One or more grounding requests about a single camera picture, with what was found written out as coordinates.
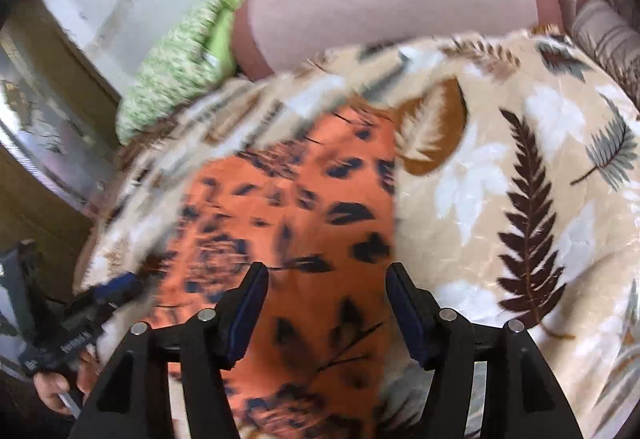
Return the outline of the left human hand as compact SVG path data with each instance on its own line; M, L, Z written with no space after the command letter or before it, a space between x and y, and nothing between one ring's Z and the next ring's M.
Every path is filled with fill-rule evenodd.
M75 385L84 395L84 399L88 398L96 385L100 371L100 360L89 350L81 352L77 362ZM65 376L55 372L39 372L32 381L38 397L48 409L61 415L72 416L72 411L61 398L62 393L70 391L70 383Z

